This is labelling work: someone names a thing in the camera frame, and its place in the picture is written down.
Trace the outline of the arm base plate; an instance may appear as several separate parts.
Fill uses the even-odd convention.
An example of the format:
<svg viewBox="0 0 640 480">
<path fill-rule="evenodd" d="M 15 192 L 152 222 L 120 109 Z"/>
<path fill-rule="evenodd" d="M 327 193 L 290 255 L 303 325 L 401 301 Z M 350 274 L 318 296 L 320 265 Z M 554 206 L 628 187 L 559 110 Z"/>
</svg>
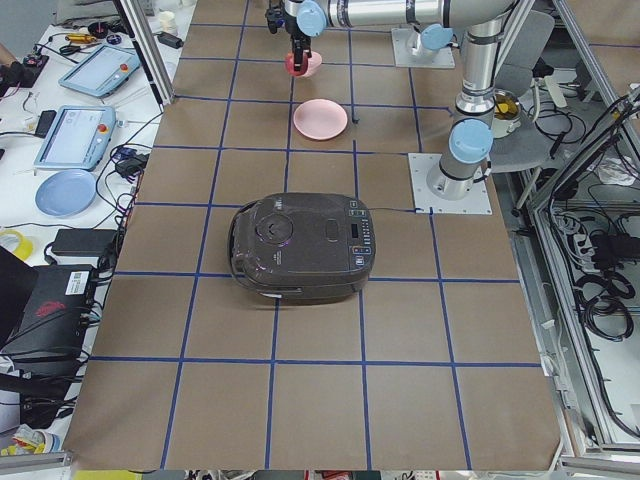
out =
<svg viewBox="0 0 640 480">
<path fill-rule="evenodd" d="M 414 210 L 423 214 L 491 215 L 480 168 L 467 180 L 453 180 L 440 169 L 440 154 L 409 153 Z"/>
<path fill-rule="evenodd" d="M 422 30 L 414 27 L 391 30 L 396 67 L 454 69 L 450 44 L 453 30 L 432 24 Z"/>
</svg>

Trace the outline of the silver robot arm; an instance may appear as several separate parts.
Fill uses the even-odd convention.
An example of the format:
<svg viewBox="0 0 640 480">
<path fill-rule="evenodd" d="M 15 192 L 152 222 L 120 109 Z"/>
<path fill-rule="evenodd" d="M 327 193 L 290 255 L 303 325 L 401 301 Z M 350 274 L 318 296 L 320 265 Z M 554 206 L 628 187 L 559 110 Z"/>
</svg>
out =
<svg viewBox="0 0 640 480">
<path fill-rule="evenodd" d="M 427 174 L 427 185 L 446 200 L 464 198 L 491 150 L 494 80 L 504 21 L 512 1 L 279 1 L 265 13 L 271 32 L 291 38 L 292 68 L 306 71 L 311 39 L 328 27 L 406 24 L 464 28 L 463 77 L 447 150 Z"/>
<path fill-rule="evenodd" d="M 426 58 L 438 54 L 451 43 L 454 32 L 452 28 L 436 23 L 424 28 L 414 26 L 415 39 L 411 53 L 416 58 Z"/>
</svg>

